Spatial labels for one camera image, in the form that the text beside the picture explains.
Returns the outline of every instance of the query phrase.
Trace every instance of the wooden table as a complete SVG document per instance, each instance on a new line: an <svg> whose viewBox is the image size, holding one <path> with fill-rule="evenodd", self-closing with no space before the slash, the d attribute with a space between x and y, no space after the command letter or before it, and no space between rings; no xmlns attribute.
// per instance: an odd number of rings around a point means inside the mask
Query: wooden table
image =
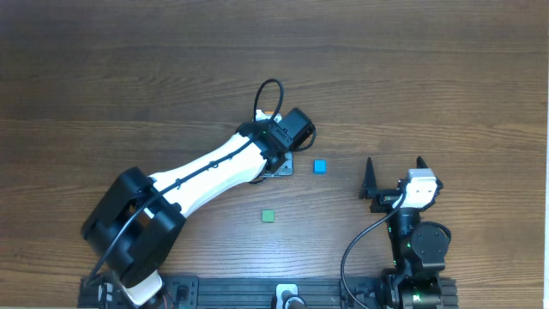
<svg viewBox="0 0 549 309"><path fill-rule="evenodd" d="M453 231L443 274L462 308L540 308L546 16L542 0L2 1L0 305L75 306L97 259L80 226L116 176L217 148L273 76L314 147L293 177L198 210L162 271L337 277L380 217L358 200L366 158L394 187L423 155L445 184L424 215ZM391 264L379 228L347 269Z"/></svg>

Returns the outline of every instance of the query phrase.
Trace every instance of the robotic arm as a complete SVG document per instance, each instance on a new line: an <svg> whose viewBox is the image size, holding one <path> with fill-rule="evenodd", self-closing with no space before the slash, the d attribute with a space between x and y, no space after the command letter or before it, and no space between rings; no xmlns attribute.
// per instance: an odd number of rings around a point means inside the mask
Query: robotic arm
<svg viewBox="0 0 549 309"><path fill-rule="evenodd" d="M165 261L186 219L203 204L235 185L273 173L286 161L285 153L299 146L315 126L298 108L281 121L283 90L273 116L237 128L228 142L174 170L149 177L137 167L121 173L84 222L84 239L101 255L88 280L103 263L113 270L134 306L154 301L162 288L157 269Z"/></svg>

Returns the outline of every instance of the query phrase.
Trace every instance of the green block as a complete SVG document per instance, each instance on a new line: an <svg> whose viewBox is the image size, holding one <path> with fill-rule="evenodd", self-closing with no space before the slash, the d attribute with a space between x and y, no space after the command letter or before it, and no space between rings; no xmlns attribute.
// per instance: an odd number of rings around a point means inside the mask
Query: green block
<svg viewBox="0 0 549 309"><path fill-rule="evenodd" d="M262 212L261 221L265 223L275 223L275 211L274 210L264 210Z"/></svg>

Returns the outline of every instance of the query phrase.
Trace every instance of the blue cube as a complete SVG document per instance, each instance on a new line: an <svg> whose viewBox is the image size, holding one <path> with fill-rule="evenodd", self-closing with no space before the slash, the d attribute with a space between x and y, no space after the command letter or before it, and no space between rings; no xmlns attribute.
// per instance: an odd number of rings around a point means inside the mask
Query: blue cube
<svg viewBox="0 0 549 309"><path fill-rule="evenodd" d="M326 173L326 160L315 160L313 167L313 172L315 174L325 174Z"/></svg>

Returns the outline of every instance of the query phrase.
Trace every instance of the wood grain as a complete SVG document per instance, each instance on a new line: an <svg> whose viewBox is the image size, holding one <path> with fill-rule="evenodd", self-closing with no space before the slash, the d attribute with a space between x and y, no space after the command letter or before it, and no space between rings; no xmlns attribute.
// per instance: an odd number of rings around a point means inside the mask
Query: wood grain
<svg viewBox="0 0 549 309"><path fill-rule="evenodd" d="M74 306L96 256L80 225L118 173L171 169L250 118L259 84L315 122L296 173L198 210L162 266L337 277L378 215L358 200L423 155L445 184L462 308L539 308L547 3L541 0L15 1L0 9L0 305ZM266 88L261 106L275 103ZM328 173L311 174L328 160ZM261 223L274 209L276 223ZM391 264L382 229L347 271Z"/></svg>

